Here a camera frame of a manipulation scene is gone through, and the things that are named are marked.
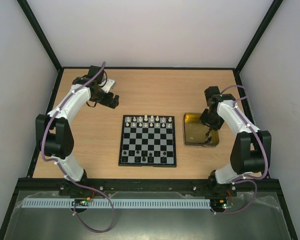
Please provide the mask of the gold metal tin tray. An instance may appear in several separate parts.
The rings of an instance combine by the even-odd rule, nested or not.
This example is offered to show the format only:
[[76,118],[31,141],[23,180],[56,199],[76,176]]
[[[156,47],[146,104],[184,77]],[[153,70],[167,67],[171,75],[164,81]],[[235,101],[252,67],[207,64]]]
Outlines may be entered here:
[[201,123],[199,113],[183,115],[183,144],[186,147],[215,148],[219,143],[219,133]]

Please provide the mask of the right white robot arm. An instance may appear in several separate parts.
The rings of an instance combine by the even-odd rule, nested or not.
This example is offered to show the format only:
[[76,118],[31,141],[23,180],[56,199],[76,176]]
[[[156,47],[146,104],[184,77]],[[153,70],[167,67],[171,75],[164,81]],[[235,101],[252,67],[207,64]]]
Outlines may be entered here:
[[219,196],[227,184],[243,183],[246,180],[262,180],[267,177],[271,161],[272,136],[267,130],[260,130],[241,111],[232,94],[210,86],[204,91],[207,108],[200,116],[200,122],[217,131],[226,123],[235,136],[227,165],[211,172],[208,191]]

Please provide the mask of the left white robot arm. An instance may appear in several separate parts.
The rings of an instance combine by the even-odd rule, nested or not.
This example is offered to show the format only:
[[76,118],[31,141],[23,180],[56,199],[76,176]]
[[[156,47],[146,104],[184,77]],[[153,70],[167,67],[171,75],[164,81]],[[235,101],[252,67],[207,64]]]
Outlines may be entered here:
[[119,105],[120,97],[111,92],[116,81],[108,78],[105,66],[105,62],[101,66],[90,66],[86,75],[72,81],[69,92],[55,108],[35,119],[36,142],[41,158],[58,166],[70,182],[79,183],[86,175],[74,154],[71,123],[75,116],[89,102],[111,109]]

